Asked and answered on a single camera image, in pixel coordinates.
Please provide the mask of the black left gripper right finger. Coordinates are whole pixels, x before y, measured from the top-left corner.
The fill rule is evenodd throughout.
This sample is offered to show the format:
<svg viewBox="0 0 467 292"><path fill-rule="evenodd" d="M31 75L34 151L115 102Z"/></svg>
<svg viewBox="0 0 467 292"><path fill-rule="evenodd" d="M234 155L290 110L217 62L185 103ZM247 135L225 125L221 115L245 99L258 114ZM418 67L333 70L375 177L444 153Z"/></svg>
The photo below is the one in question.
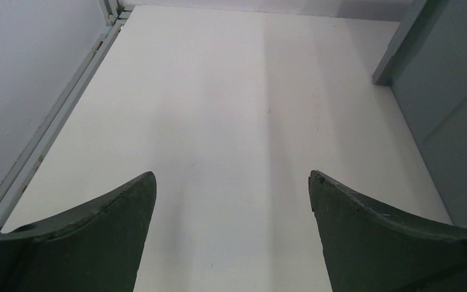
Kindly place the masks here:
<svg viewBox="0 0 467 292"><path fill-rule="evenodd" d="M397 209L317 170L308 191L333 291L467 291L467 228Z"/></svg>

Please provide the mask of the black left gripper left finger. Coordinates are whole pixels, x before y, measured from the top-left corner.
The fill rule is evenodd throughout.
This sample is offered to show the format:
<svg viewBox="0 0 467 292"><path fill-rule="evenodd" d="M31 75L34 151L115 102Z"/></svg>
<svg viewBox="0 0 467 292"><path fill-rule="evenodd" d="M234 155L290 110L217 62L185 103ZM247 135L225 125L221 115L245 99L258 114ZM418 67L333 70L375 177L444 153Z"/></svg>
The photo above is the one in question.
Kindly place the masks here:
<svg viewBox="0 0 467 292"><path fill-rule="evenodd" d="M0 233L0 291L133 291L157 185L145 172L62 213Z"/></svg>

